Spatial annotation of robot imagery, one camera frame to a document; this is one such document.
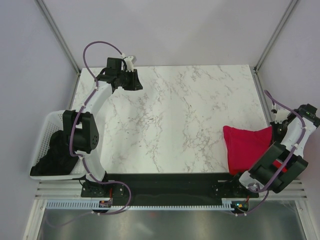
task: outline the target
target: metal floor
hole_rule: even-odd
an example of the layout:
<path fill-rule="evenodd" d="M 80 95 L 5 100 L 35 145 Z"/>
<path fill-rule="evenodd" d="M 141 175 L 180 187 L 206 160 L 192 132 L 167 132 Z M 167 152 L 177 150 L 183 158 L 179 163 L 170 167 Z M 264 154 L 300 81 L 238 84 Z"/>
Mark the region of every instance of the metal floor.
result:
<path fill-rule="evenodd" d="M 62 224 L 84 212 L 46 210 L 46 217 L 52 224 Z M 42 223 L 40 231 L 39 240 L 306 239 L 295 203 L 275 201 L 265 202 L 246 217 L 219 211 L 128 210 L 111 216 L 90 214 L 58 229 Z"/>

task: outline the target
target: red towel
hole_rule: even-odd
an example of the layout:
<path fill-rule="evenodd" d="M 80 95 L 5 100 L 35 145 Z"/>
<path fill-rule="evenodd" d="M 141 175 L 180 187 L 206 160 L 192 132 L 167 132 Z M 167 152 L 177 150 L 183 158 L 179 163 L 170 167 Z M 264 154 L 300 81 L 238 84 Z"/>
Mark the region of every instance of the red towel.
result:
<path fill-rule="evenodd" d="M 228 152 L 229 172 L 232 175 L 249 170 L 267 151 L 272 140 L 272 127 L 259 131 L 223 127 Z"/>

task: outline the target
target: cable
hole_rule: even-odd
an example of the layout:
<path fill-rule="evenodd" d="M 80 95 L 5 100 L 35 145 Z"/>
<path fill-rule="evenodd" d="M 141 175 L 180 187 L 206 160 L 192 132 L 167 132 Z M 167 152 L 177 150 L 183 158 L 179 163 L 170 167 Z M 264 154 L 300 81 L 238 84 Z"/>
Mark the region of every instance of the cable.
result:
<path fill-rule="evenodd" d="M 109 45 L 109 46 L 113 47 L 115 50 L 117 50 L 120 55 L 122 55 L 122 52 L 121 52 L 116 46 L 114 46 L 114 45 L 112 45 L 111 43 L 106 42 L 106 41 L 94 41 L 94 42 L 89 43 L 89 44 L 84 48 L 84 50 L 83 50 L 83 55 L 82 55 L 82 57 L 83 57 L 83 63 L 84 63 L 84 65 L 85 65 L 85 68 L 88 70 L 88 72 L 89 72 L 89 73 L 91 74 L 91 76 L 94 78 L 95 86 L 96 86 L 96 88 L 98 88 L 98 87 L 99 87 L 98 79 L 97 79 L 97 77 L 94 75 L 94 73 L 90 70 L 90 68 L 89 68 L 89 66 L 88 66 L 88 64 L 87 64 L 87 61 L 86 61 L 86 51 L 87 51 L 87 49 L 88 49 L 91 45 L 94 45 L 94 44 L 106 44 L 106 45 Z M 75 135 L 75 130 L 76 130 L 76 125 L 77 125 L 78 119 L 79 119 L 79 117 L 80 117 L 80 114 L 81 114 L 82 111 L 84 110 L 85 105 L 87 105 L 87 103 L 90 101 L 90 99 L 91 99 L 91 98 L 93 97 L 93 95 L 96 93 L 96 91 L 97 91 L 97 89 L 93 89 L 93 91 L 91 92 L 91 94 L 89 95 L 89 97 L 84 101 L 84 106 L 82 106 L 82 107 L 80 108 L 79 112 L 78 112 L 77 115 L 75 116 L 75 119 L 74 119 L 74 122 L 73 122 L 73 125 L 72 125 L 72 129 L 71 129 L 70 143 L 69 143 L 69 152 L 70 152 L 70 155 L 71 155 L 72 157 L 79 157 L 80 159 L 82 159 L 82 163 L 83 163 L 84 169 L 85 169 L 86 172 L 89 174 L 89 176 L 90 176 L 93 180 L 95 180 L 97 183 L 102 184 L 102 185 L 121 184 L 121 185 L 125 186 L 125 187 L 128 189 L 128 191 L 129 191 L 129 200 L 128 200 L 127 203 L 124 205 L 124 207 L 120 208 L 119 210 L 116 210 L 116 211 L 113 211 L 113 212 L 106 212 L 106 213 L 97 213 L 97 212 L 94 212 L 94 211 L 89 211 L 89 212 L 85 212 L 85 213 L 83 213 L 83 214 L 81 214 L 81 215 L 79 215 L 79 216 L 71 219 L 70 221 L 67 221 L 67 222 L 62 223 L 62 224 L 59 224 L 59 225 L 53 225 L 53 224 L 51 224 L 51 223 L 48 221 L 48 219 L 46 218 L 46 219 L 45 219 L 45 222 L 46 222 L 51 228 L 55 228 L 55 229 L 56 229 L 56 228 L 61 228 L 61 227 L 65 226 L 65 225 L 68 225 L 68 224 L 76 221 L 76 220 L 79 219 L 79 218 L 82 218 L 82 217 L 87 216 L 87 215 L 92 214 L 92 213 L 95 213 L 95 214 L 97 214 L 97 215 L 114 215 L 114 214 L 119 214 L 119 213 L 122 213 L 122 212 L 125 210 L 125 208 L 126 208 L 126 207 L 130 204 L 130 202 L 131 202 L 132 194 L 131 194 L 131 190 L 130 190 L 130 188 L 129 188 L 129 186 L 128 186 L 127 184 L 125 184 L 124 182 L 121 182 L 121 181 L 109 181 L 109 182 L 99 181 L 99 180 L 96 179 L 96 178 L 92 175 L 92 173 L 90 172 L 90 170 L 89 170 L 89 168 L 88 168 L 88 166 L 87 166 L 87 164 L 86 164 L 86 160 L 85 160 L 84 156 L 83 156 L 82 154 L 74 154 L 74 152 L 73 152 L 73 141 L 74 141 L 74 135 Z"/>
<path fill-rule="evenodd" d="M 70 223 L 72 223 L 72 222 L 74 222 L 74 221 L 76 221 L 76 220 L 78 220 L 78 219 L 80 219 L 80 218 L 82 218 L 84 216 L 87 216 L 89 214 L 92 214 L 92 212 L 91 211 L 86 211 L 85 213 L 82 213 L 82 214 L 76 216 L 75 218 L 73 218 L 73 219 L 71 219 L 71 220 L 69 220 L 69 221 L 67 221 L 65 223 L 58 224 L 58 225 L 53 225 L 52 223 L 50 223 L 47 217 L 45 217 L 45 222 L 46 222 L 46 224 L 49 225 L 49 227 L 51 227 L 53 229 L 58 229 L 58 228 L 64 227 L 65 225 L 68 225 L 68 224 L 70 224 Z"/>
<path fill-rule="evenodd" d="M 87 49 L 91 46 L 91 45 L 94 45 L 94 44 L 107 44 L 111 47 L 113 47 L 115 50 L 117 50 L 120 55 L 122 55 L 122 52 L 117 48 L 115 47 L 114 45 L 112 45 L 111 43 L 109 42 L 106 42 L 106 41 L 94 41 L 94 42 L 91 42 L 89 43 L 83 50 L 83 55 L 82 55 L 82 58 L 83 58 L 83 63 L 86 67 L 86 69 L 88 70 L 88 72 L 91 74 L 91 76 L 94 78 L 94 81 L 95 81 L 95 86 L 98 88 L 99 87 L 99 82 L 98 82 L 98 79 L 97 77 L 94 75 L 94 73 L 90 70 L 88 64 L 87 64 L 87 61 L 86 61 L 86 51 Z M 127 184 L 125 184 L 124 182 L 122 181 L 108 181 L 108 182 L 102 182 L 102 181 L 99 181 L 98 179 L 95 178 L 95 176 L 92 175 L 92 173 L 90 172 L 88 166 L 87 166 L 87 163 L 86 163 L 86 160 L 84 158 L 84 156 L 82 154 L 75 154 L 73 152 L 73 141 L 74 141 L 74 135 L 75 135 L 75 130 L 76 130 L 76 126 L 77 126 L 77 122 L 78 122 L 78 119 L 80 117 L 80 114 L 82 113 L 82 111 L 84 110 L 85 106 L 87 105 L 87 103 L 90 101 L 90 99 L 92 98 L 92 96 L 96 93 L 97 89 L 93 89 L 92 93 L 89 95 L 89 97 L 84 101 L 84 105 L 81 106 L 79 112 L 77 113 L 77 115 L 75 116 L 75 119 L 74 119 L 74 122 L 73 122 L 73 126 L 72 126 L 72 129 L 71 129 L 71 135 L 70 135 L 70 143 L 69 143 L 69 152 L 70 152 L 70 155 L 72 157 L 80 157 L 82 158 L 82 163 L 83 163 L 83 166 L 84 166 L 84 169 L 86 170 L 86 172 L 89 174 L 89 176 L 95 181 L 97 182 L 98 184 L 101 184 L 101 185 L 109 185 L 109 184 L 121 184 L 123 186 L 125 186 L 128 191 L 129 191 L 129 199 L 128 199 L 128 202 L 124 205 L 124 207 L 120 208 L 119 210 L 116 210 L 116 211 L 113 211 L 113 212 L 106 212 L 106 213 L 101 213 L 101 215 L 113 215 L 113 214 L 119 214 L 121 213 L 131 202 L 131 198 L 132 198 L 132 194 L 131 194 L 131 190 L 129 188 L 129 186 Z"/>
<path fill-rule="evenodd" d="M 236 217 L 247 216 L 248 214 L 253 213 L 253 212 L 256 211 L 258 208 L 260 208 L 261 205 L 266 201 L 266 199 L 267 199 L 268 196 L 269 196 L 269 191 L 267 190 L 267 191 L 266 191 L 266 194 L 265 194 L 264 198 L 261 200 L 261 202 L 259 202 L 259 203 L 257 204 L 257 206 L 255 206 L 254 208 L 248 210 L 247 212 L 234 214 L 233 212 L 224 211 L 224 213 L 229 214 L 229 215 L 234 215 L 234 216 L 236 216 Z"/>
<path fill-rule="evenodd" d="M 99 73 L 99 74 L 104 74 L 106 70 L 107 70 L 107 68 L 106 68 L 106 67 L 102 68 L 102 70 L 100 71 L 100 73 Z"/>
<path fill-rule="evenodd" d="M 123 62 L 123 70 L 126 72 L 128 69 L 127 63 L 124 59 L 121 59 L 121 61 Z"/>
<path fill-rule="evenodd" d="M 244 204 L 246 204 L 246 203 L 248 203 L 248 204 L 249 204 L 249 199 L 250 199 L 250 196 L 247 196 L 247 197 L 246 197 L 246 200 L 245 200 L 245 202 L 244 202 Z"/>
<path fill-rule="evenodd" d="M 280 102 L 278 102 L 277 100 L 275 100 L 270 92 L 268 92 L 267 90 L 264 90 L 264 93 L 265 95 L 268 96 L 268 98 L 271 99 L 272 101 L 272 104 L 278 104 L 280 107 L 290 111 L 292 114 L 294 114 L 300 121 L 301 121 L 301 124 L 302 124 L 302 131 L 301 131 L 301 135 L 300 137 L 298 138 L 298 140 L 296 141 L 296 143 L 294 144 L 294 146 L 292 147 L 289 155 L 286 157 L 286 159 L 284 160 L 284 162 L 282 163 L 282 165 L 278 168 L 278 170 L 274 173 L 274 175 L 270 178 L 270 180 L 267 182 L 266 185 L 264 185 L 264 187 L 261 189 L 261 190 L 253 190 L 251 189 L 250 187 L 248 188 L 251 192 L 253 193 L 262 193 L 262 192 L 265 192 L 268 187 L 270 187 L 270 185 L 274 182 L 274 180 L 277 178 L 277 176 L 281 173 L 282 169 L 284 169 L 284 167 L 287 165 L 287 163 L 290 161 L 292 155 L 294 154 L 295 150 L 298 148 L 296 145 L 299 145 L 300 142 L 302 141 L 302 139 L 304 138 L 305 136 L 305 133 L 306 133 L 306 123 L 305 121 L 303 120 L 303 118 L 297 113 L 295 112 L 294 110 L 292 110 L 291 108 L 281 104 Z"/>
<path fill-rule="evenodd" d="M 242 210 L 240 207 L 236 207 L 236 209 L 238 209 L 239 211 L 241 211 L 243 213 L 247 213 L 249 211 L 250 205 L 249 205 L 249 202 L 246 202 L 246 204 L 248 204 L 248 210 L 247 211 Z"/>

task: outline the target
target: plastic basket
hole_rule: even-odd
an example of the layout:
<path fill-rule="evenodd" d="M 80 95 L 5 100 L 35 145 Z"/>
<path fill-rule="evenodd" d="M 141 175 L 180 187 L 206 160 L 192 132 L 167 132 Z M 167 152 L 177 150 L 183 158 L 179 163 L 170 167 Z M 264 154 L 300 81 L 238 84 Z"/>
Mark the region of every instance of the plastic basket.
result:
<path fill-rule="evenodd" d="M 50 138 L 53 133 L 58 130 L 63 130 L 63 113 L 65 110 L 53 111 L 49 113 L 42 126 L 39 138 L 36 142 L 32 159 L 30 170 L 35 166 L 39 160 L 47 154 L 49 149 Z M 69 175 L 55 175 L 55 176 L 30 176 L 32 179 L 36 180 L 69 180 L 81 178 L 86 174 L 85 168 L 80 160 L 74 166 L 72 172 Z"/>

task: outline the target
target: marble surface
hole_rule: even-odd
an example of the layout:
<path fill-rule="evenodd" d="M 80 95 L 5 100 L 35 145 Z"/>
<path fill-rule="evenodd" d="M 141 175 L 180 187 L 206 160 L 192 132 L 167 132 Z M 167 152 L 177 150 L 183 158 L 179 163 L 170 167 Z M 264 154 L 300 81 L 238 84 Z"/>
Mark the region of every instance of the marble surface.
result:
<path fill-rule="evenodd" d="M 102 68 L 92 68 L 97 75 Z M 118 89 L 101 110 L 108 173 L 228 172 L 223 126 L 267 126 L 248 65 L 137 67 L 140 91 Z M 73 108 L 94 83 L 86 69 Z"/>

